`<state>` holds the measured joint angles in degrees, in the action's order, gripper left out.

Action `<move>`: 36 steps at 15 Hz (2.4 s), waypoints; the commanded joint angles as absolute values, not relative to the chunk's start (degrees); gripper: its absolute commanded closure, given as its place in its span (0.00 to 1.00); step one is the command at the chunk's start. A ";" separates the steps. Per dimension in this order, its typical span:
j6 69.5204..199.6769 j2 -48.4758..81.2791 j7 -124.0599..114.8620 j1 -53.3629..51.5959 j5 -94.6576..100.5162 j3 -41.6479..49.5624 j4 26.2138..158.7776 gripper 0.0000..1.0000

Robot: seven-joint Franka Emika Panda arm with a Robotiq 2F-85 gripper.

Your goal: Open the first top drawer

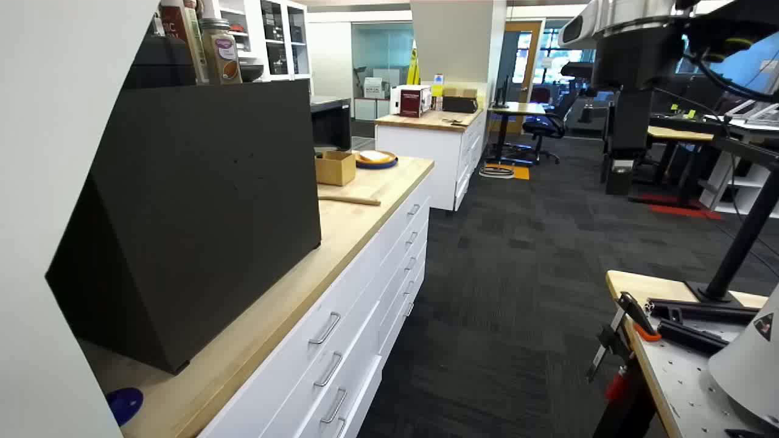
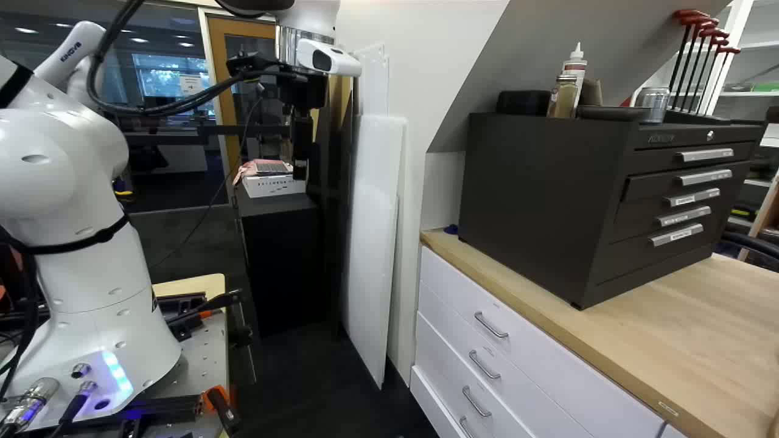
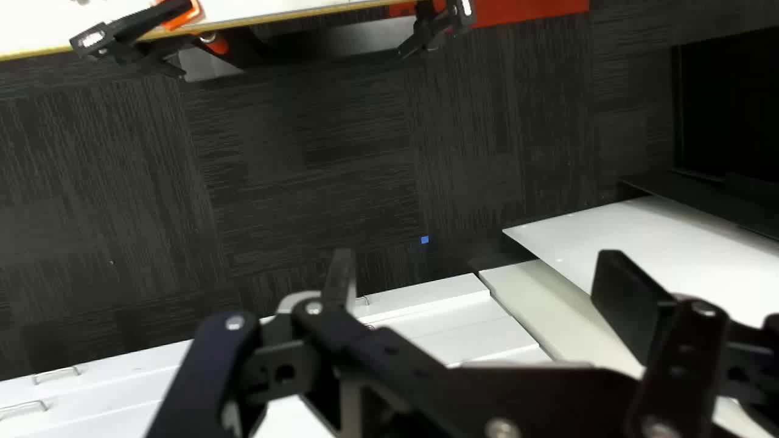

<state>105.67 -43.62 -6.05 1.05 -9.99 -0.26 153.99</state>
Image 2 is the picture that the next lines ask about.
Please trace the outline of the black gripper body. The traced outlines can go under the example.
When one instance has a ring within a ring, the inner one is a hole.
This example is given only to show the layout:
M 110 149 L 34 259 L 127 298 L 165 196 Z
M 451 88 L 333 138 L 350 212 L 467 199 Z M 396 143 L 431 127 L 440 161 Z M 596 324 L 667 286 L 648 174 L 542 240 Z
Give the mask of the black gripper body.
M 289 115 L 292 178 L 303 180 L 312 154 L 312 112 L 324 106 L 325 77 L 294 72 L 279 79 L 285 112 Z

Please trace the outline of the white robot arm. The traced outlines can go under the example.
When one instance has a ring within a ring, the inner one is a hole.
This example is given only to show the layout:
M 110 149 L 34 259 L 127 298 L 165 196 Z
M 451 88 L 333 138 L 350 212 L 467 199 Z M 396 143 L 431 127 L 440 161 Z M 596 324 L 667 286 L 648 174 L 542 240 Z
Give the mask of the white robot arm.
M 129 161 L 127 137 L 87 93 L 104 37 L 82 20 L 38 65 L 2 64 L 0 223 L 49 308 L 4 363 L 4 385 L 56 376 L 76 390 L 86 368 L 97 393 L 120 407 L 174 368 L 179 343 L 112 189 Z

